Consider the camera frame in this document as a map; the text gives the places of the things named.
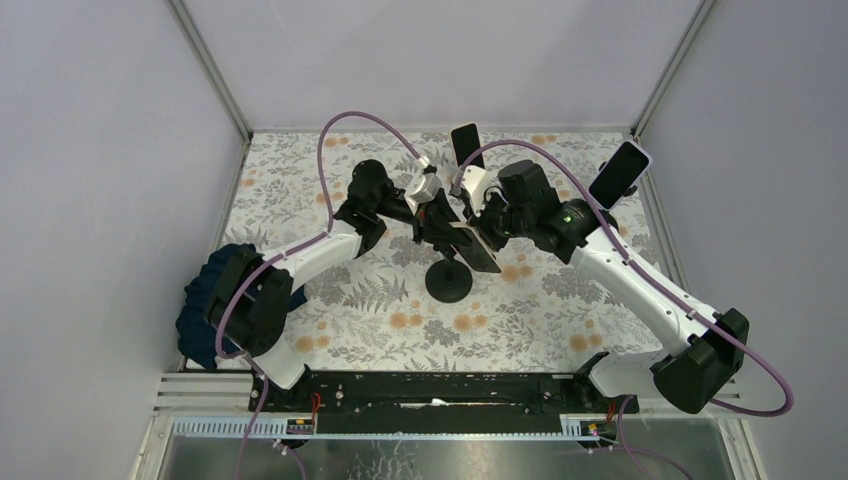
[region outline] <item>floral pattern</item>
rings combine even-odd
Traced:
[[[455,162],[448,135],[413,133],[408,138],[431,160]],[[541,145],[584,185],[623,140],[618,133],[482,134],[486,143],[505,138]],[[250,242],[262,251],[303,238],[326,221],[317,140],[311,133],[254,136],[222,243]],[[345,199],[356,162],[383,162],[401,187],[414,171],[409,154],[388,133],[332,134],[323,155],[334,209]],[[576,192],[534,152],[501,147],[484,156],[490,169],[533,159],[560,198]],[[656,263],[639,193],[613,215],[624,238]],[[569,372],[598,351],[660,348],[647,327],[603,287],[577,276],[529,240],[511,240],[498,253],[501,274],[475,272],[468,297],[439,303],[424,287],[424,274],[439,255],[413,243],[410,227],[386,223],[388,231],[372,251],[310,281],[309,301],[288,315],[285,341],[312,368]]]

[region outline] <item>blue cloth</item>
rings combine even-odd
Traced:
[[[242,247],[248,247],[256,251],[256,247],[250,244],[236,245],[228,244],[209,255],[206,264],[200,268],[200,274],[185,287],[186,301],[180,316],[177,317],[177,332],[180,339],[177,348],[180,353],[194,360],[203,368],[215,370],[215,327],[209,325],[203,317],[203,310],[209,302],[209,297],[215,290],[218,278],[224,272],[224,267],[230,257]],[[289,303],[289,311],[306,303],[306,294],[303,287],[292,293]],[[224,352],[235,353],[239,349],[233,342],[224,337]]]

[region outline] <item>round black base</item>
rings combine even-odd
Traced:
[[[424,285],[427,293],[442,303],[456,303],[471,291],[471,270],[464,263],[439,260],[427,269]]]

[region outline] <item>gray wall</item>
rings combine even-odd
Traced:
[[[848,5],[720,2],[645,135],[692,289],[751,320],[797,395],[753,422],[770,478],[845,478]],[[780,404],[748,361],[744,394]]]
[[[0,477],[126,478],[240,142],[160,0],[0,0],[0,65]]]
[[[186,3],[248,122],[303,129],[630,125],[699,2]]]

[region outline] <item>robotic arm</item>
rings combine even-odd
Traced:
[[[432,244],[448,259],[458,254],[477,271],[500,271],[494,252],[510,238],[526,237],[539,249],[573,265],[578,274],[601,283],[663,345],[657,352],[599,354],[581,367],[581,371],[588,370],[591,382],[604,396],[660,394],[677,408],[697,413],[739,370],[742,352],[694,321],[694,311],[682,311],[628,268],[599,228],[589,205],[582,199],[560,202],[539,165],[530,160],[509,165],[498,172],[495,185],[491,173],[469,167],[459,195],[465,202],[466,222],[448,204],[435,168],[422,166],[423,172],[404,190],[394,187],[376,160],[359,163],[353,171],[348,198],[334,215],[327,235],[276,262],[258,278],[257,287],[261,289],[239,300],[225,334],[249,352],[280,388],[294,388],[306,370],[295,360],[287,342],[280,341],[291,292],[317,274],[373,248],[386,230],[380,217],[411,225],[416,242]],[[616,225],[604,213],[607,221]],[[629,248],[623,239],[618,240]],[[731,309],[718,314],[679,289],[638,254],[629,253],[663,286],[686,298],[695,311],[715,319],[716,325],[740,342],[747,341],[748,321],[739,312]],[[249,251],[228,263],[207,306],[210,323],[218,326],[235,289],[261,263],[262,256]]]

